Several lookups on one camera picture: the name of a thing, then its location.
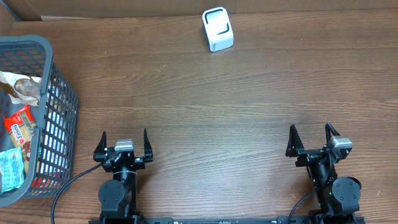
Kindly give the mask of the beige brown snack pouch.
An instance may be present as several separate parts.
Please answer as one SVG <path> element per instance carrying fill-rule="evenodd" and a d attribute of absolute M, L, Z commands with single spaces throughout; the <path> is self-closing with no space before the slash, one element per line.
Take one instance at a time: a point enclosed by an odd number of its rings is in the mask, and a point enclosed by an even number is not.
<path fill-rule="evenodd" d="M 13 104 L 40 105 L 41 77 L 30 77 L 11 72 L 1 72 L 1 88 Z"/>

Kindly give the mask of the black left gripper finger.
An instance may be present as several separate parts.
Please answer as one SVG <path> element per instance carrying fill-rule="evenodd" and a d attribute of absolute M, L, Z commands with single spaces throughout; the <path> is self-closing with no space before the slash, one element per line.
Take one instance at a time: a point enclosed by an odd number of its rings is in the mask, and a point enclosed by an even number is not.
<path fill-rule="evenodd" d="M 146 129 L 144 129 L 144 153 L 145 154 L 153 154 L 152 146 L 151 146 L 149 138 L 147 136 Z"/>
<path fill-rule="evenodd" d="M 106 132 L 103 131 L 101 139 L 100 139 L 94 153 L 104 153 L 105 149 L 106 149 Z"/>

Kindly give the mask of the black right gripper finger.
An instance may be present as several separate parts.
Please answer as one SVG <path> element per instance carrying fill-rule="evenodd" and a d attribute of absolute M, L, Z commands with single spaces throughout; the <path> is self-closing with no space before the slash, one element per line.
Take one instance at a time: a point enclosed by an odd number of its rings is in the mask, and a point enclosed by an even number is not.
<path fill-rule="evenodd" d="M 325 125 L 326 141 L 328 142 L 333 136 L 339 136 L 340 133 L 332 126 L 330 122 Z"/>
<path fill-rule="evenodd" d="M 289 129 L 289 141 L 285 152 L 286 156 L 297 156 L 299 151 L 303 151 L 305 148 L 301 141 L 301 138 L 297 132 L 295 125 L 291 125 Z"/>

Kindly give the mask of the teal wet wipes packet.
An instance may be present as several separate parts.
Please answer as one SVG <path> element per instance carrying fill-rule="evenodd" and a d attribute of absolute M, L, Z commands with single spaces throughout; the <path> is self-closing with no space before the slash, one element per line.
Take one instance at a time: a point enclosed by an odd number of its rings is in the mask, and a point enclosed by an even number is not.
<path fill-rule="evenodd" d="M 1 193 L 18 189 L 24 182 L 22 149 L 17 147 L 1 152 Z"/>

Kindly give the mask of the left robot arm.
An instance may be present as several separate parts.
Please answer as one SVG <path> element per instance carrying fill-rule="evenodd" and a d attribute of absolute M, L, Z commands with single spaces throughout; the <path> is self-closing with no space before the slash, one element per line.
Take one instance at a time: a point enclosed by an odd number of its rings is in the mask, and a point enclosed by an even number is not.
<path fill-rule="evenodd" d="M 106 144 L 106 133 L 102 134 L 93 159 L 101 164 L 105 172 L 112 173 L 98 192 L 101 213 L 92 223 L 145 223 L 142 213 L 137 209 L 137 171 L 146 168 L 153 161 L 152 146 L 144 131 L 144 155 L 134 155 L 131 139 L 116 141 L 113 147 Z"/>

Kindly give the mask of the orange spaghetti packet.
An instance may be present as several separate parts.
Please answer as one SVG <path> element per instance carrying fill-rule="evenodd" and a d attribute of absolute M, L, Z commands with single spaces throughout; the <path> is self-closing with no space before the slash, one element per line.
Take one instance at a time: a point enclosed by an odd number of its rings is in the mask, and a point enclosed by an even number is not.
<path fill-rule="evenodd" d="M 11 137 L 13 145 L 22 150 L 24 172 L 27 174 L 29 171 L 32 139 L 35 136 L 34 128 L 36 127 L 30 106 L 26 105 L 16 111 L 12 116 L 4 118 L 4 125 Z"/>

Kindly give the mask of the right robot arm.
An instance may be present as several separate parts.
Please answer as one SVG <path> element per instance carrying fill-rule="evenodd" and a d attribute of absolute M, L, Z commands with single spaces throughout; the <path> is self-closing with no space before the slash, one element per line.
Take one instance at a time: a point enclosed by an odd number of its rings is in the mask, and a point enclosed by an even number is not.
<path fill-rule="evenodd" d="M 294 125 L 289 129 L 285 155 L 295 157 L 297 167 L 305 167 L 314 190 L 300 199 L 291 209 L 284 223 L 361 224 L 364 217 L 356 216 L 362 185 L 354 177 L 338 177 L 335 164 L 346 159 L 353 148 L 350 138 L 342 136 L 330 123 L 325 125 L 326 144 L 320 149 L 305 149 Z M 315 195 L 318 209 L 307 216 L 295 216 L 299 205 Z"/>

